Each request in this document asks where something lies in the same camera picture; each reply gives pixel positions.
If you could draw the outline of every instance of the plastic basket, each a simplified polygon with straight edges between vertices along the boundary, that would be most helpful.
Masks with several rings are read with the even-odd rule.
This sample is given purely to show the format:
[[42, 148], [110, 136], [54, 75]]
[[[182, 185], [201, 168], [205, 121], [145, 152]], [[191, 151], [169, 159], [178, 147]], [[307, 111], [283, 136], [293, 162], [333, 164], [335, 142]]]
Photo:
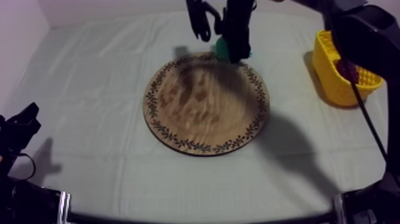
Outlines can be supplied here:
[[[332, 42], [331, 32], [319, 31], [315, 39], [312, 64], [321, 81], [326, 97], [337, 105], [357, 105], [357, 99], [350, 82], [336, 70], [335, 65], [339, 60], [340, 55]], [[365, 100], [375, 89], [381, 87], [383, 79], [362, 67], [356, 66], [356, 68], [360, 75], [357, 88], [361, 98]]]

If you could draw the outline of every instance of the wooden plate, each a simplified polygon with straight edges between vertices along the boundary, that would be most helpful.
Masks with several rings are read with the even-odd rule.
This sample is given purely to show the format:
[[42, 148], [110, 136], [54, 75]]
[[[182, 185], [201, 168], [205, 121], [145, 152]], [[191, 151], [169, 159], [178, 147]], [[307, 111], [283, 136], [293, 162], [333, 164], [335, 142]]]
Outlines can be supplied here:
[[172, 149], [220, 155], [247, 144], [269, 113], [269, 95], [250, 66], [213, 53], [190, 54], [164, 65], [147, 86], [143, 113], [152, 133]]

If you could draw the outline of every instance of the green object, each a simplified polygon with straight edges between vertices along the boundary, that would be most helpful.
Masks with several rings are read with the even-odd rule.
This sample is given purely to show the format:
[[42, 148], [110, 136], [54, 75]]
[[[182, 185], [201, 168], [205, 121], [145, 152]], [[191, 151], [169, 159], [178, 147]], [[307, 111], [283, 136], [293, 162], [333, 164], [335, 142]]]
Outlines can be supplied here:
[[229, 61], [228, 44], [223, 37], [218, 38], [215, 43], [215, 54], [217, 55], [217, 58], [223, 61]]

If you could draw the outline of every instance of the white cloth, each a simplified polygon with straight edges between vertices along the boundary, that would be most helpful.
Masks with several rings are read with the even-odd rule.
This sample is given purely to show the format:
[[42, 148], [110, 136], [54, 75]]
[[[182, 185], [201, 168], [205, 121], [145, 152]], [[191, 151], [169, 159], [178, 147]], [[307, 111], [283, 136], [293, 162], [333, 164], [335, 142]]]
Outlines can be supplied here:
[[[144, 90], [184, 52], [209, 51], [187, 12], [56, 29], [41, 43], [8, 106], [34, 101], [42, 128], [26, 153], [40, 185], [72, 193], [72, 210], [154, 222], [255, 222], [323, 213], [338, 191], [378, 180], [385, 164], [359, 109], [326, 104], [310, 58], [323, 22], [254, 13], [245, 62], [270, 93], [264, 131], [234, 153], [211, 158], [166, 148], [148, 130]], [[384, 142], [385, 88], [367, 109]], [[28, 161], [18, 159], [14, 174]]]

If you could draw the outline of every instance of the engraved floral border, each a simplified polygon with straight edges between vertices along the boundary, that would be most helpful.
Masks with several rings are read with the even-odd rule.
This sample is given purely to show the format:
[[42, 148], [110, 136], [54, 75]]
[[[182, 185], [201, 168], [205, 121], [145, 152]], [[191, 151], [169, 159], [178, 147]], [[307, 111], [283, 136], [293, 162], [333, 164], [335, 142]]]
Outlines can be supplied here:
[[148, 113], [151, 118], [151, 122], [149, 123], [154, 130], [157, 130], [162, 138], [173, 142], [177, 145], [178, 148], [186, 147], [189, 150], [201, 150], [202, 153], [210, 153], [213, 152], [215, 154], [227, 153], [232, 150], [238, 149], [241, 146], [245, 145], [251, 138], [254, 137], [256, 131], [258, 131], [262, 127], [262, 121], [266, 119], [268, 106], [266, 103], [267, 97], [263, 90], [263, 82], [258, 80], [258, 76], [254, 74], [252, 69], [244, 63], [240, 63], [239, 66], [244, 69], [245, 74], [250, 80], [250, 83], [256, 87], [256, 99], [258, 103], [258, 113], [253, 119], [252, 123], [246, 128], [246, 133], [244, 135], [238, 135], [236, 139], [230, 139], [221, 145], [216, 145], [212, 147], [207, 144], [200, 144], [199, 142], [189, 141], [188, 139], [182, 140], [179, 137], [170, 132], [169, 128], [163, 126], [161, 122], [157, 119], [158, 110], [157, 110], [157, 98], [155, 97], [158, 88], [163, 83], [163, 79], [166, 77], [166, 74], [172, 68], [178, 68], [182, 64], [191, 63], [193, 61], [214, 61], [218, 60], [213, 53], [206, 53], [201, 55], [188, 55], [178, 60], [169, 62], [166, 64], [161, 71], [158, 72], [155, 80], [151, 83], [150, 89], [145, 95], [145, 99], [147, 99], [146, 106], [148, 107]]

